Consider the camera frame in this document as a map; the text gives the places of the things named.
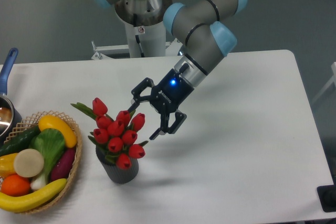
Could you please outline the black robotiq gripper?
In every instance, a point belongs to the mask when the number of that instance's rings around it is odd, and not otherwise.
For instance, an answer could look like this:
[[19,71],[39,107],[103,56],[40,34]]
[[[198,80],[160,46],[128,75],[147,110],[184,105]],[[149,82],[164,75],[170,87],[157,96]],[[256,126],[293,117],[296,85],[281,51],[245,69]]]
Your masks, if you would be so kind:
[[[147,89],[152,89],[149,95],[141,96],[141,93]],[[167,75],[154,86],[152,79],[146,77],[134,89],[131,90],[133,98],[128,112],[135,111],[142,102],[150,102],[155,110],[161,114],[160,127],[149,137],[150,140],[156,139],[159,135],[175,134],[187,115],[177,110],[179,105],[194,91],[174,69],[171,69]],[[175,121],[169,126],[170,113],[175,115]]]

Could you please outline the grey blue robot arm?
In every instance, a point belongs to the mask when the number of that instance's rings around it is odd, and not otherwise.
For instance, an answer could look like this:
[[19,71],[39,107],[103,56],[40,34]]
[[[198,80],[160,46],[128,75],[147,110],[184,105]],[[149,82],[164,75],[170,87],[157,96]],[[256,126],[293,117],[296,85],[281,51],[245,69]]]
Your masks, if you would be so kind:
[[244,9],[247,0],[201,0],[191,7],[172,0],[95,1],[114,7],[124,23],[132,58],[164,56],[166,34],[186,48],[158,84],[146,78],[132,90],[132,110],[149,102],[161,116],[151,139],[174,134],[186,119],[179,105],[236,46],[237,39],[223,20]]

